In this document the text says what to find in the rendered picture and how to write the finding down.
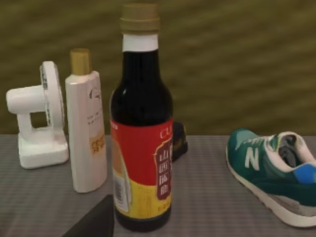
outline shoe tongue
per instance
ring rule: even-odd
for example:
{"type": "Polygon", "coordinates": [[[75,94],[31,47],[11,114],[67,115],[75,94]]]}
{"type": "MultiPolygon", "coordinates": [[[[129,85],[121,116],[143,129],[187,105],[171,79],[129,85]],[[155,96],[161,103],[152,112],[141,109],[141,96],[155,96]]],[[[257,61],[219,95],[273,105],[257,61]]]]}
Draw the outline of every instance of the shoe tongue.
{"type": "Polygon", "coordinates": [[[294,147],[296,142],[298,141],[300,141],[299,135],[295,132],[282,132],[274,135],[269,140],[269,145],[274,152],[278,152],[279,148],[283,145],[284,142],[294,147]]]}

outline letter n logo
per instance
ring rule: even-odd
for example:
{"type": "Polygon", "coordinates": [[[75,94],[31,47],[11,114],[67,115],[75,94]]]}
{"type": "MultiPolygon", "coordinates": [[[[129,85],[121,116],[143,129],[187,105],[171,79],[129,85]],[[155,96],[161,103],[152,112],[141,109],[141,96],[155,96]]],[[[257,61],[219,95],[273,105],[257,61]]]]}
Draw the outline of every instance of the letter n logo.
{"type": "Polygon", "coordinates": [[[250,163],[251,163],[254,170],[259,171],[259,150],[258,150],[258,148],[255,149],[255,152],[253,152],[252,147],[247,148],[245,167],[249,168],[250,163]]]}

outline green sneaker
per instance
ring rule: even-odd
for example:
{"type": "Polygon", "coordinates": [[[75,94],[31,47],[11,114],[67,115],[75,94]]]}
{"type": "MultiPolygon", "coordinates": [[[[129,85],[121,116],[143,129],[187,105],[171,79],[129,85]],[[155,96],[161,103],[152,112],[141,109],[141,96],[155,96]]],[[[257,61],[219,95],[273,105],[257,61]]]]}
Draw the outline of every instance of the green sneaker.
{"type": "Polygon", "coordinates": [[[239,129],[229,138],[226,159],[233,176],[281,221],[316,226],[316,160],[301,136],[239,129]]]}

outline white lotion bottle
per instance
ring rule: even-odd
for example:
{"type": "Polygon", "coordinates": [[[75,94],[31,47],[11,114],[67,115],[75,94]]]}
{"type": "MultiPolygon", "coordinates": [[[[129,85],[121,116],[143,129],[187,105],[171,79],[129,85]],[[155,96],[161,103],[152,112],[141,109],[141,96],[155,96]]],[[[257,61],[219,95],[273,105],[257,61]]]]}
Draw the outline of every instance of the white lotion bottle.
{"type": "Polygon", "coordinates": [[[73,185],[76,192],[88,193],[107,179],[101,82],[88,49],[73,49],[71,65],[66,98],[73,185]]]}

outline table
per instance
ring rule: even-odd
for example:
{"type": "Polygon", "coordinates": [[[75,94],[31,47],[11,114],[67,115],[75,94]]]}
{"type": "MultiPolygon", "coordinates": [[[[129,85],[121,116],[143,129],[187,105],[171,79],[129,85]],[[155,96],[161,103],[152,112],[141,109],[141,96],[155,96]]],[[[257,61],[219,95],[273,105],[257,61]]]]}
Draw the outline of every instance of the table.
{"type": "MultiPolygon", "coordinates": [[[[316,137],[305,137],[316,154],[316,137]]],[[[170,221],[152,233],[115,224],[115,237],[307,237],[316,229],[283,224],[239,184],[225,164],[228,136],[188,136],[189,151],[173,166],[170,221]]],[[[107,137],[109,172],[110,140],[107,137]]],[[[17,136],[0,136],[0,237],[61,237],[107,194],[107,182],[89,194],[72,188],[70,163],[37,170],[19,165],[17,136]]]]}

